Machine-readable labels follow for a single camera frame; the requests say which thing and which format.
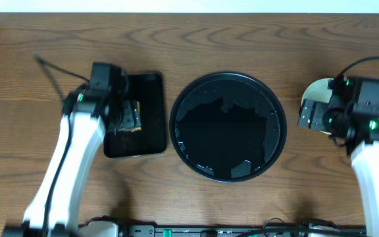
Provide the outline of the green and yellow sponge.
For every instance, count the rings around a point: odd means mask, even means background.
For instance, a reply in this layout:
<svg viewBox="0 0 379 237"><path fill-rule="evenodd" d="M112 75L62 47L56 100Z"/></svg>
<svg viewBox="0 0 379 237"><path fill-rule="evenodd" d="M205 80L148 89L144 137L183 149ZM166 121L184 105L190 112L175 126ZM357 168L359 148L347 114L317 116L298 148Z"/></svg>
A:
<svg viewBox="0 0 379 237"><path fill-rule="evenodd" d="M123 101L122 108L122 129L129 132L141 130L139 102L132 100Z"/></svg>

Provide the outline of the light blue plate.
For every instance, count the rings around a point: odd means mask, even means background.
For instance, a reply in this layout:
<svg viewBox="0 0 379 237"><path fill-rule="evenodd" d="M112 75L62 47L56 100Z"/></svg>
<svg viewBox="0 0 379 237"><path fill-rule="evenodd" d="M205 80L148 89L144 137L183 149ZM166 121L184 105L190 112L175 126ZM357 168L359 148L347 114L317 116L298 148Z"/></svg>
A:
<svg viewBox="0 0 379 237"><path fill-rule="evenodd" d="M323 103L329 103L330 98L332 96L332 90L328 88L328 84L332 80L332 78L323 78L320 80L316 80L315 82L310 84L302 95L301 104L303 104L304 100L306 99L311 99L313 101Z"/></svg>

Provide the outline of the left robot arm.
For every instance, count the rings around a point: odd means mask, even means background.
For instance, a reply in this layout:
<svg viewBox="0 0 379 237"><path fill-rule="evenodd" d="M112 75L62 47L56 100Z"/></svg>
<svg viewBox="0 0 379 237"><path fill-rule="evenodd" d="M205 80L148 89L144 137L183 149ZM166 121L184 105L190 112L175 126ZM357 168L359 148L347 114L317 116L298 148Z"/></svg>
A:
<svg viewBox="0 0 379 237"><path fill-rule="evenodd" d="M115 91L77 88L63 99L59 139L37 194L20 226L3 236L79 236L78 213L95 154L107 127L137 128L140 106Z"/></svg>

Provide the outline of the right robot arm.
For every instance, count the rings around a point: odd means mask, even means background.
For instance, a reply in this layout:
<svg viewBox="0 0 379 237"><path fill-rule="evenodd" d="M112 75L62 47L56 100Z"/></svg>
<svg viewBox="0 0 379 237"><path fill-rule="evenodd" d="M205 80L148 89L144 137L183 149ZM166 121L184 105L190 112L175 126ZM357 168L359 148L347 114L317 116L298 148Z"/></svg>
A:
<svg viewBox="0 0 379 237"><path fill-rule="evenodd" d="M379 102L304 99L298 125L344 140L360 188L366 233L379 236Z"/></svg>

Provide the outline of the black rectangular tray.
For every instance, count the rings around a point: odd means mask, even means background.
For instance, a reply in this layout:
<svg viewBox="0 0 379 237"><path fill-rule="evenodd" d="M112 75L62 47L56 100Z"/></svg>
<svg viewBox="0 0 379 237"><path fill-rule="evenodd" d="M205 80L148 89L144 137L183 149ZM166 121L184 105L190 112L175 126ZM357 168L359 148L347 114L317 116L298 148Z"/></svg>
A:
<svg viewBox="0 0 379 237"><path fill-rule="evenodd" d="M103 152L109 158L162 153L166 149L166 122L163 79L160 74L128 76L130 87L124 100L140 105L141 130L135 132L107 131Z"/></svg>

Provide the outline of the black round tray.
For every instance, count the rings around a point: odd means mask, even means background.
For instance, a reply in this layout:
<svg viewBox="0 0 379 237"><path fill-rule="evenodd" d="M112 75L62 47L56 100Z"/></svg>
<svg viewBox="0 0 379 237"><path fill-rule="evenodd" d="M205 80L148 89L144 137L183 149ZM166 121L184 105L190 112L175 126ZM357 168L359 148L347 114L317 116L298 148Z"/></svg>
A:
<svg viewBox="0 0 379 237"><path fill-rule="evenodd" d="M194 172L243 182L267 171L287 138L286 116L262 81L237 72L204 75L177 97L169 119L172 145Z"/></svg>

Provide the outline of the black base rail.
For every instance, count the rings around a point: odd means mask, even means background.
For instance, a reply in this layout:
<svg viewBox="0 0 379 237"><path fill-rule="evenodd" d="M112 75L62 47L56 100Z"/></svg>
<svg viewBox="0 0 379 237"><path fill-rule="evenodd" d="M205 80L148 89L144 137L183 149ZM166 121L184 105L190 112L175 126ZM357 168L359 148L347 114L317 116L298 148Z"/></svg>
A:
<svg viewBox="0 0 379 237"><path fill-rule="evenodd" d="M126 224L110 217L98 217L78 228L80 236L114 237L235 237L248 232L253 236L366 236L364 227L337 226L313 219L290 224L271 218L262 226L176 226L155 223Z"/></svg>

